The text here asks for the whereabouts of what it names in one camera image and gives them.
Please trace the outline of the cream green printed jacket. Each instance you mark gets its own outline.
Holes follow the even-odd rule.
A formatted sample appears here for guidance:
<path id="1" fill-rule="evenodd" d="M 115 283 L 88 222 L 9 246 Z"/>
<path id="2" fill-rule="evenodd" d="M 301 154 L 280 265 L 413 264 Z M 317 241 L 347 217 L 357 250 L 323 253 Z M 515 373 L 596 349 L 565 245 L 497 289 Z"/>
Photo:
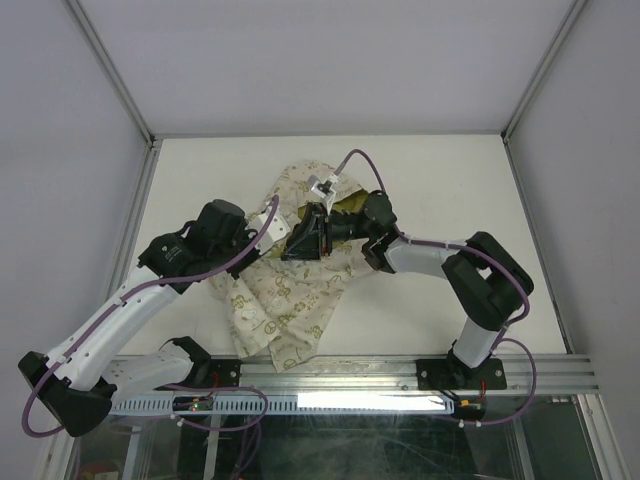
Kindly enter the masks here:
<path id="1" fill-rule="evenodd" d="M 281 261 L 278 244 L 239 278 L 210 278 L 214 297 L 225 304 L 238 357 L 268 350 L 277 372 L 314 357 L 347 284 L 373 272 L 363 244 L 340 242 L 320 261 Z"/>

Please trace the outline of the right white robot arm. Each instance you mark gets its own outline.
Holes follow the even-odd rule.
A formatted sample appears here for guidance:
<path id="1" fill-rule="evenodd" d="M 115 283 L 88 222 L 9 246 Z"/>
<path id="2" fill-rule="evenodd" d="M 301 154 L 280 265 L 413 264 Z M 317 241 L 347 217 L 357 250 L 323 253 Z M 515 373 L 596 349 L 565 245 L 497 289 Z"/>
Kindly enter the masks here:
<path id="1" fill-rule="evenodd" d="M 469 387 L 483 374 L 484 361 L 517 311 L 527 312 L 534 283 L 489 233 L 479 231 L 462 244 L 411 239 L 397 225 L 381 190 L 368 194 L 356 212 L 328 211 L 308 203 L 287 239 L 285 261 L 319 261 L 334 246 L 362 240 L 361 253 L 375 271 L 416 273 L 447 280 L 467 315 L 448 353 L 448 378 Z"/>

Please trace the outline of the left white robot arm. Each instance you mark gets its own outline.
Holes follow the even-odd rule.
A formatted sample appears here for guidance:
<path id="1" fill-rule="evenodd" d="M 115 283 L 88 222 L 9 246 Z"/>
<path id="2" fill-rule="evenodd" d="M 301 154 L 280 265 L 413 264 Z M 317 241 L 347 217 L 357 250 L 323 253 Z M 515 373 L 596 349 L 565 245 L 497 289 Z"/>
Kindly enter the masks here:
<path id="1" fill-rule="evenodd" d="M 166 341 L 159 350 L 115 365 L 128 341 L 194 283 L 238 274 L 265 254 L 262 239 L 274 222 L 273 196 L 253 227 L 235 204 L 216 199 L 195 220 L 154 238 L 119 289 L 99 310 L 46 353 L 27 352 L 18 368 L 31 388 L 21 427 L 32 438 L 59 432 L 80 437 L 113 406 L 156 388 L 223 386 L 212 357 L 194 339 Z"/>

